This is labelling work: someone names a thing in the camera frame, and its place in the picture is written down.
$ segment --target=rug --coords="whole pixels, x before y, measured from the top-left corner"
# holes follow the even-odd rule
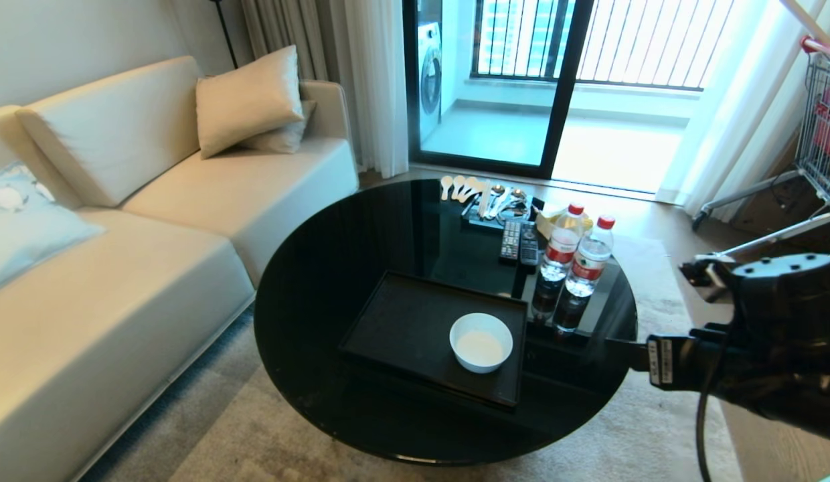
[[[614,256],[635,293],[639,339],[687,333],[691,320],[663,245],[617,238]],[[696,408],[697,394],[657,390],[630,370],[587,424],[524,457],[460,469],[386,461],[335,442],[290,408],[262,367],[249,308],[82,480],[694,480]],[[707,411],[712,479],[742,480],[718,401]]]

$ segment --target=black glass table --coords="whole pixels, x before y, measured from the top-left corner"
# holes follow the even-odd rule
[[[610,400],[627,372],[606,339],[637,333],[635,298],[608,262],[577,334],[529,323],[519,404],[486,406],[352,363],[338,345],[385,271],[530,301],[535,275],[498,261],[501,231],[470,226],[436,180],[341,200],[281,244],[257,291],[255,334],[284,399],[329,436],[393,460],[494,463],[556,442]]]

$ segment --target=sliding glass door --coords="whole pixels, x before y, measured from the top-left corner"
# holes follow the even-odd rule
[[[404,0],[411,161],[549,178],[592,0]]]

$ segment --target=white bowl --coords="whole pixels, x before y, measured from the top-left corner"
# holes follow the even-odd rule
[[[494,372],[513,351],[510,330],[486,313],[469,313],[454,321],[450,341],[457,361],[475,373]]]

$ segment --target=balcony railing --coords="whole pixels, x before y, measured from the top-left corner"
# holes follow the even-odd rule
[[[596,0],[577,82],[703,90],[735,0]],[[471,76],[556,82],[575,0],[477,0]]]

